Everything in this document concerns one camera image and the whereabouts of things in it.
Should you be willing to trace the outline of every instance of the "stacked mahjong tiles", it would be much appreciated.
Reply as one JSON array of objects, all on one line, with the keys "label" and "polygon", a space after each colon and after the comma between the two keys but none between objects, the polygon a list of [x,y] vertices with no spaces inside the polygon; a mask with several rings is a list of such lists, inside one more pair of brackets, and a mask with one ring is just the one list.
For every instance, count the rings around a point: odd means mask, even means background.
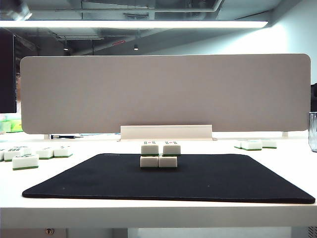
[{"label": "stacked mahjong tiles", "polygon": [[175,141],[166,141],[163,153],[155,141],[145,141],[141,146],[141,168],[177,168],[177,157],[181,155],[180,145]]}]

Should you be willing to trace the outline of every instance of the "white desk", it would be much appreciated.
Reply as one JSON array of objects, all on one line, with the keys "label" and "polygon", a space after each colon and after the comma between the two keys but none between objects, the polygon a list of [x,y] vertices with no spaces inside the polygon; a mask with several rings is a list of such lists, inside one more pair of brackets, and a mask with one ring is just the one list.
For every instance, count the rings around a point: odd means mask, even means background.
[{"label": "white desk", "polygon": [[[278,148],[244,151],[235,136],[275,137]],[[214,133],[219,141],[179,141],[183,154],[245,154],[317,198],[317,154],[307,132]],[[70,145],[70,158],[41,160],[38,169],[13,171],[0,162],[0,227],[5,228],[160,228],[317,226],[317,204],[260,204],[191,201],[91,200],[24,198],[22,191],[98,153],[140,153],[142,142],[117,142],[119,135],[44,140],[43,135],[0,135],[1,148]]]}]

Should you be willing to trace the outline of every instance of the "exposed ceiling pipe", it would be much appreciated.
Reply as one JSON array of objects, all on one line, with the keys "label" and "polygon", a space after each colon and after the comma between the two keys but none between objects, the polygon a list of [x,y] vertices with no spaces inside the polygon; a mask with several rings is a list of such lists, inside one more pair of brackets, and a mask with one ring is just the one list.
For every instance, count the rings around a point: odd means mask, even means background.
[{"label": "exposed ceiling pipe", "polygon": [[128,11],[128,12],[216,12],[224,0],[217,0],[212,8],[62,8],[62,9],[32,9],[32,13],[43,12],[82,12],[82,13],[96,13],[96,12],[116,12],[116,11]]},{"label": "exposed ceiling pipe", "polygon": [[91,38],[94,38],[94,40],[100,39],[104,40],[107,37],[129,37],[132,36],[132,34],[125,34],[125,35],[57,35],[57,34],[42,34],[42,35],[33,35],[33,34],[28,34],[28,37],[50,37],[53,36],[55,37],[58,41],[63,41],[64,39],[61,39],[60,37],[66,37],[67,40],[76,40],[79,38],[79,40],[84,40],[88,39],[91,40]]},{"label": "exposed ceiling pipe", "polygon": [[[218,8],[220,7],[220,4],[222,3],[222,1],[223,0],[217,0],[214,3],[214,6],[212,7],[212,8],[216,7],[214,12],[216,12],[218,10]],[[207,14],[207,12],[201,12],[201,14],[199,14],[198,16],[193,16],[190,19],[191,20],[203,20],[206,17],[206,14]],[[153,35],[153,34],[157,34],[157,33],[163,32],[163,31],[167,31],[167,30],[169,30],[169,29],[163,29],[163,30],[162,29],[156,29],[156,30],[146,31],[146,32],[140,33],[138,38],[143,38],[143,37],[150,36],[150,35]],[[124,38],[123,40],[124,40],[124,42],[134,41],[134,40],[136,40],[136,36],[127,37],[127,38]],[[102,45],[96,46],[95,47],[95,51],[100,51],[100,50],[104,50],[104,49],[113,47],[113,44],[116,43],[116,42],[118,42],[118,40],[112,41],[112,42],[107,43],[107,44],[102,44]],[[86,55],[86,54],[89,54],[89,53],[91,53],[91,50],[90,49],[86,49],[86,50],[74,52],[73,55],[82,56],[82,55]]]},{"label": "exposed ceiling pipe", "polygon": [[[156,34],[156,33],[160,33],[160,32],[163,32],[163,31],[167,31],[167,30],[168,29],[164,29],[164,30],[157,29],[157,30],[146,31],[146,32],[141,33],[139,36],[140,36],[140,38],[142,38],[142,37],[150,36],[150,35],[153,35],[153,34]],[[126,37],[126,38],[121,39],[121,40],[111,41],[111,42],[106,43],[106,44],[95,46],[94,51],[95,52],[96,51],[101,51],[101,50],[113,47],[114,46],[113,44],[115,44],[118,41],[124,40],[125,42],[130,42],[130,41],[134,41],[135,39],[136,39],[135,36],[130,36],[130,37]],[[74,56],[82,56],[82,55],[89,54],[91,52],[92,52],[91,49],[85,49],[85,50],[82,50],[82,51],[74,52],[73,55]]]}]

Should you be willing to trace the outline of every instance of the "ceiling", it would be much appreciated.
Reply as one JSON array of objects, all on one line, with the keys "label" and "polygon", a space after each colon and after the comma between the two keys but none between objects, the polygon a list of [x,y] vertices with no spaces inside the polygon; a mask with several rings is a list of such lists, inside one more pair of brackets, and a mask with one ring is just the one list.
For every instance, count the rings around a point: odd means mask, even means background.
[{"label": "ceiling", "polygon": [[[24,0],[32,16],[30,20],[235,20],[253,15],[252,20],[269,20],[269,11],[282,0]],[[2,20],[9,19],[2,10]],[[233,30],[120,30],[98,28],[9,29],[38,47],[43,39],[54,39],[70,47],[70,54],[141,54],[131,50],[134,43],[143,49],[159,50],[175,44],[202,40]]]}]

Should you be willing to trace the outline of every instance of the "glass cup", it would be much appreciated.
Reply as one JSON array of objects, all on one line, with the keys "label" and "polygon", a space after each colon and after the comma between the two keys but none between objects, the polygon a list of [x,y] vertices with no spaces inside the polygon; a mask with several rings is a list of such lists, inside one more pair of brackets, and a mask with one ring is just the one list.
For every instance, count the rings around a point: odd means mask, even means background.
[{"label": "glass cup", "polygon": [[317,112],[309,113],[308,142],[313,152],[317,152]]}]

